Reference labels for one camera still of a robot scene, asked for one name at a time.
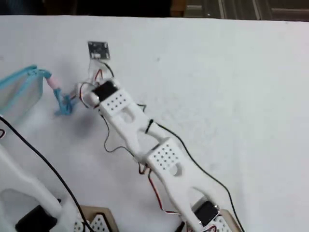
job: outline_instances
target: black cable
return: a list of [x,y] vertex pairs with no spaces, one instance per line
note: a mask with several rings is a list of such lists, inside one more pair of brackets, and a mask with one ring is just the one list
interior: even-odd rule
[[228,188],[223,184],[221,183],[218,179],[216,179],[215,177],[213,177],[211,174],[209,174],[208,172],[206,172],[196,161],[195,159],[191,156],[190,152],[188,151],[186,145],[184,144],[183,140],[181,139],[181,137],[179,137],[176,133],[172,132],[171,130],[167,129],[166,127],[160,125],[159,123],[157,123],[159,127],[161,127],[162,129],[168,131],[169,133],[171,133],[172,135],[174,135],[183,145],[185,151],[187,152],[188,156],[190,157],[190,159],[193,161],[193,163],[195,163],[195,165],[203,172],[205,173],[207,176],[209,176],[211,179],[213,179],[215,182],[217,182],[219,185],[221,185],[226,191],[227,191],[227,194],[228,194],[228,197],[230,198],[230,202],[231,202],[231,205],[232,205],[232,208],[233,208],[233,212],[235,214],[235,217],[236,217],[236,220],[242,230],[242,232],[245,232],[244,228],[242,227],[242,224],[237,216],[237,213],[236,213],[236,210],[235,210],[235,207],[234,207],[234,204],[233,204],[233,200],[232,200],[232,196],[231,196],[231,193],[230,191],[228,190]]
[[10,128],[15,135],[17,135],[21,141],[23,141],[32,151],[34,151],[46,164],[47,166],[56,174],[56,176],[58,177],[58,179],[60,180],[60,182],[63,184],[63,186],[65,187],[65,189],[68,191],[69,195],[72,197],[74,203],[76,204],[79,213],[82,216],[82,219],[85,222],[85,225],[88,227],[88,229],[91,232],[94,232],[93,229],[90,227],[90,225],[88,224],[83,211],[81,209],[81,206],[79,205],[78,201],[76,200],[74,194],[72,193],[71,189],[69,188],[69,186],[67,185],[67,183],[64,181],[64,179],[61,177],[61,175],[57,172],[57,170],[53,167],[53,165],[34,147],[32,146],[6,119],[4,119],[2,116],[0,116],[0,120],[8,126],[8,128]]
[[[146,109],[147,105],[145,105],[145,104],[137,104],[137,105],[140,106],[140,107],[143,107],[142,110],[143,110],[143,112],[145,112],[145,109]],[[110,126],[108,125],[108,123],[107,123],[105,117],[104,117],[102,114],[100,114],[100,116],[104,119],[104,122],[105,122],[106,127],[107,127],[107,136],[106,136],[106,139],[105,139],[105,141],[104,141],[104,149],[105,149],[108,153],[112,153],[112,152],[114,152],[114,151],[116,151],[116,150],[122,148],[122,149],[126,150],[128,153],[130,153],[131,156],[134,157],[133,153],[132,153],[131,151],[129,151],[125,146],[118,146],[118,147],[116,147],[116,148],[113,149],[113,150],[108,150],[108,149],[107,149],[106,143],[107,143],[108,138],[110,137],[111,130],[110,130]],[[147,130],[146,130],[145,133],[148,132],[148,129],[150,128],[152,122],[148,125],[148,128],[147,128]]]
[[2,139],[5,136],[5,130],[0,129],[0,139]]
[[106,66],[106,68],[108,68],[109,71],[111,72],[112,77],[115,77],[115,76],[114,76],[114,73],[113,73],[113,71],[112,71],[112,69],[110,68],[110,66],[109,66],[107,63],[105,63],[105,62],[103,62],[103,61],[100,61],[100,60],[98,60],[98,62],[101,63],[101,64],[104,64],[104,65]]
[[105,141],[104,141],[104,149],[105,149],[108,153],[112,153],[112,152],[114,152],[114,151],[116,151],[116,150],[122,148],[122,149],[126,150],[128,153],[130,153],[131,156],[134,157],[134,155],[132,154],[132,152],[130,152],[130,151],[129,151],[126,147],[124,147],[124,146],[118,146],[118,147],[116,147],[116,148],[113,149],[113,150],[108,150],[108,149],[107,149],[106,143],[107,143],[107,140],[108,140],[108,138],[109,138],[109,136],[110,136],[110,127],[109,127],[109,125],[108,125],[108,123],[107,123],[105,117],[104,117],[103,115],[101,115],[101,114],[100,114],[100,116],[104,119],[104,122],[105,122],[106,127],[107,127],[107,136],[106,136],[106,139],[105,139]]
[[137,104],[140,107],[143,107],[142,111],[145,112],[147,105],[145,104]]

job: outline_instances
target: mounting hole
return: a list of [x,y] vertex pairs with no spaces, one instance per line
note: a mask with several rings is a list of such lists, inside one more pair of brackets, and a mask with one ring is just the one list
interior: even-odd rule
[[181,176],[183,174],[183,168],[181,166],[180,163],[176,163],[170,170],[169,172],[173,175],[173,176]]

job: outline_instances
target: perforated panel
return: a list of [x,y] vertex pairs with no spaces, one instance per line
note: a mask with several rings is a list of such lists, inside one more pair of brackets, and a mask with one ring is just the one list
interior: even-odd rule
[[105,219],[101,214],[95,216],[90,226],[95,232],[110,232]]
[[183,158],[183,153],[178,148],[176,143],[168,139],[162,145],[158,146],[149,155],[149,160],[160,171],[170,171],[172,174],[176,173],[177,164],[180,164]]
[[227,222],[225,221],[225,219],[223,218],[223,216],[217,216],[215,219],[213,219],[208,225],[207,228],[211,227],[211,226],[216,226],[217,227],[217,231],[216,232],[233,232]]
[[74,232],[83,232],[84,231],[84,225],[81,221],[76,221],[74,223]]
[[132,102],[128,93],[124,89],[120,89],[101,102],[101,105],[105,113],[109,114],[109,116],[114,116]]

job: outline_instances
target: dark background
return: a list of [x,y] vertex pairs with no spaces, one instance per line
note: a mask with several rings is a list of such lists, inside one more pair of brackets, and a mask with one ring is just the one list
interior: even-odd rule
[[309,0],[0,0],[3,14],[309,21]]

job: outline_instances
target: pink tubing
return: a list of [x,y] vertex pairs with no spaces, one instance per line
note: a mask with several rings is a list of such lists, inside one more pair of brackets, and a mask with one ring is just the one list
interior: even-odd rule
[[58,81],[56,80],[56,78],[54,78],[54,76],[51,76],[51,77],[48,78],[46,81],[47,81],[48,85],[49,85],[52,89],[60,88],[60,85],[59,85]]

